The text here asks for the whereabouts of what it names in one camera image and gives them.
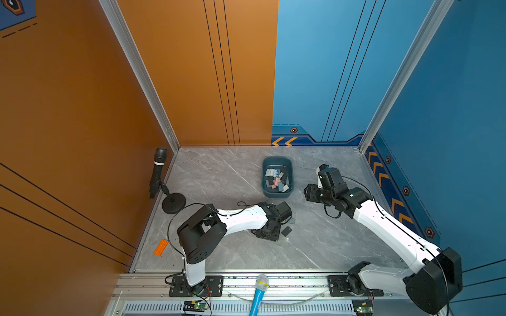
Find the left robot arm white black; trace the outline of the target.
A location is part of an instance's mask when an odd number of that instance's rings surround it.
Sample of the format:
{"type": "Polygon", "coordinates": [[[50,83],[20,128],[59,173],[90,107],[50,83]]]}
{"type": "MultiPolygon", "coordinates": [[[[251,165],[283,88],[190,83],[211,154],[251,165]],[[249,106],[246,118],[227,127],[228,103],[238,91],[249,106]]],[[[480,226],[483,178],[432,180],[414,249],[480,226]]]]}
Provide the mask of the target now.
{"type": "Polygon", "coordinates": [[[259,239],[276,242],[281,227],[293,217],[285,202],[278,205],[239,203],[239,206],[237,210],[223,210],[204,204],[177,229],[183,249],[184,283],[195,294],[205,286],[207,258],[225,237],[249,231],[259,239]]]}

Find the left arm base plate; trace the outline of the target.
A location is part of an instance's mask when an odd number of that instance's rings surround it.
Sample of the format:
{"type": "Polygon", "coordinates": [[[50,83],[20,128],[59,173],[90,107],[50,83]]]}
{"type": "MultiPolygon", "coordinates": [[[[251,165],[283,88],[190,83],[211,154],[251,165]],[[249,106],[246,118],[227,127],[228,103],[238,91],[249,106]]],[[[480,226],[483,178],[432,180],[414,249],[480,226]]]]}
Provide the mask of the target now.
{"type": "Polygon", "coordinates": [[[168,282],[169,297],[221,297],[223,293],[223,281],[224,277],[221,275],[206,275],[202,282],[190,286],[183,275],[177,275],[168,282]]]}

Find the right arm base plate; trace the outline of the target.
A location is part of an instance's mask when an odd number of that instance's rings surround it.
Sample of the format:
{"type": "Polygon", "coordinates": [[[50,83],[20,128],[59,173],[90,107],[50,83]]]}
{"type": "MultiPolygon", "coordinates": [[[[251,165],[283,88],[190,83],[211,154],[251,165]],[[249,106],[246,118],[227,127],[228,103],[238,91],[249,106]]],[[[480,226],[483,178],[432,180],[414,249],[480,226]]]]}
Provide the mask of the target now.
{"type": "Polygon", "coordinates": [[[367,296],[367,297],[382,297],[384,296],[383,290],[365,288],[362,284],[353,285],[349,283],[348,275],[328,275],[328,288],[332,297],[337,296],[367,296]]]}

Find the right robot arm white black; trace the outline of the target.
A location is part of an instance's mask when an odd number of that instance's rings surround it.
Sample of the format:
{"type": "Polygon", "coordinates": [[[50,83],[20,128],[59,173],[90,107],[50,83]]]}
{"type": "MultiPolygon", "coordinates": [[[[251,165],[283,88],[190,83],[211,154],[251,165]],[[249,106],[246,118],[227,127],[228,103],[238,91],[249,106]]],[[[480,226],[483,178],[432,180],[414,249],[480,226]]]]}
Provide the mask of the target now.
{"type": "Polygon", "coordinates": [[[304,189],[306,201],[333,207],[372,231],[405,262],[395,269],[368,261],[348,272],[347,284],[355,296],[383,290],[406,296],[423,312],[450,315],[450,302],[463,289],[461,256],[442,250],[408,229],[380,207],[368,189],[349,188],[338,169],[320,165],[317,184],[304,189]]]}

